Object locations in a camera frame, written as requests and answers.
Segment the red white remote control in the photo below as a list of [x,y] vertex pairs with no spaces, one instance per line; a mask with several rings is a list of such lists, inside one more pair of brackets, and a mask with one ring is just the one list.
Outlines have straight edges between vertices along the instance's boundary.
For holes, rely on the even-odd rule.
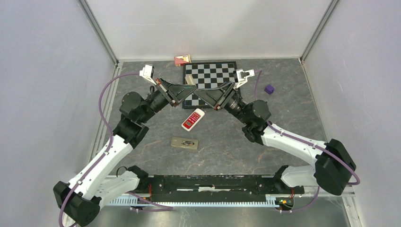
[[205,112],[201,109],[195,109],[189,117],[181,124],[181,127],[186,131],[191,131],[197,123],[204,117]]

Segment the beige remote control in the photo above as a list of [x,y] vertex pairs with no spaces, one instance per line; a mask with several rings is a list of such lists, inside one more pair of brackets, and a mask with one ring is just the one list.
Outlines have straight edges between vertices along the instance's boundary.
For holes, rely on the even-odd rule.
[[177,148],[186,148],[197,150],[199,146],[199,141],[194,139],[185,139],[179,137],[173,137],[171,140],[171,146]]

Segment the beige battery cover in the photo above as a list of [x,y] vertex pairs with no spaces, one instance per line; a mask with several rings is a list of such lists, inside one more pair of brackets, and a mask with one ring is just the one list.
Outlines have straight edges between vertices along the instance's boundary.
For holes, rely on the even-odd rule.
[[196,85],[195,82],[194,82],[194,80],[193,80],[192,75],[186,75],[186,76],[185,76],[185,81],[186,81],[186,83],[187,83],[188,85]]

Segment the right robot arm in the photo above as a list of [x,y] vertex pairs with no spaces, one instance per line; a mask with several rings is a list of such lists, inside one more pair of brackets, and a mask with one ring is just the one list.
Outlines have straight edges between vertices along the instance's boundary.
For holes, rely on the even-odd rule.
[[225,109],[241,123],[252,143],[285,151],[305,161],[306,166],[283,166],[273,187],[279,193],[291,187],[317,186],[333,195],[342,195],[348,185],[359,185],[356,164],[342,142],[313,140],[273,124],[266,101],[243,101],[232,82],[212,89],[198,89],[195,95],[216,111]]

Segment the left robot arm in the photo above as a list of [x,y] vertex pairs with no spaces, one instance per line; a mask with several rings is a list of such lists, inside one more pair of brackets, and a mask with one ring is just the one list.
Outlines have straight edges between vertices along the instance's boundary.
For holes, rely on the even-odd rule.
[[56,203],[60,208],[59,225],[63,215],[74,220],[72,226],[85,227],[98,215],[101,208],[121,194],[135,190],[144,192],[148,179],[132,171],[114,180],[109,190],[101,189],[103,180],[111,170],[138,144],[148,132],[145,123],[166,105],[178,106],[197,87],[195,85],[172,84],[163,79],[153,82],[156,90],[143,98],[137,92],[129,92],[122,98],[121,119],[104,147],[95,158],[69,182],[59,181],[53,187]]

